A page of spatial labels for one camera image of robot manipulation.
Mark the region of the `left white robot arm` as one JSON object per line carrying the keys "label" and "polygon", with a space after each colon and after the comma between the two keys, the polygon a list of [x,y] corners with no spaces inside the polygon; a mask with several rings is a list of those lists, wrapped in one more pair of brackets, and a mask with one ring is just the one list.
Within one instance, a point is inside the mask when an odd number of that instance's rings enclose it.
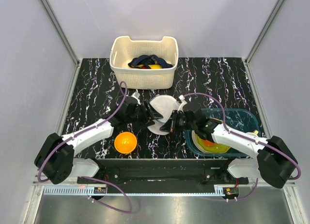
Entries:
{"label": "left white robot arm", "polygon": [[163,116],[149,101],[140,102],[126,96],[110,115],[71,134],[50,134],[34,160],[39,169],[39,182],[51,181],[60,184],[67,178],[88,177],[93,183],[100,183],[105,172],[94,159],[77,159],[75,156],[91,145],[110,138],[120,126],[138,123],[142,127],[153,125]]}

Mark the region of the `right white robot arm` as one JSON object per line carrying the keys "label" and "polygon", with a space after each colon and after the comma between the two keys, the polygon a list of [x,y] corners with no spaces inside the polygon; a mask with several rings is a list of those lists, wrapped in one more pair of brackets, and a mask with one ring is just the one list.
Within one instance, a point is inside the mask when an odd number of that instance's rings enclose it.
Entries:
{"label": "right white robot arm", "polygon": [[301,175],[296,158],[277,136],[267,139],[238,131],[224,120],[206,117],[201,108],[189,104],[173,110],[160,127],[160,131],[167,133],[183,130],[193,131],[202,140],[226,145],[248,156],[247,159],[233,159],[220,171],[224,183],[232,183],[236,178],[258,178],[282,188],[295,170],[298,177]]}

